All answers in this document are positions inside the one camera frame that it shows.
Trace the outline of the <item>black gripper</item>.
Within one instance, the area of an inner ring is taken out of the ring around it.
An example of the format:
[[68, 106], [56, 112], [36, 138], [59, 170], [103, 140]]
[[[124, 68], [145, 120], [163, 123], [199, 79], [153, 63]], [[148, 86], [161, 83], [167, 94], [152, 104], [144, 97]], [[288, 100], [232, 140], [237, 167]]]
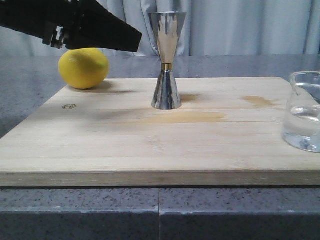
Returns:
[[96, 0], [2, 0], [0, 25], [60, 49], [137, 52], [142, 33]]

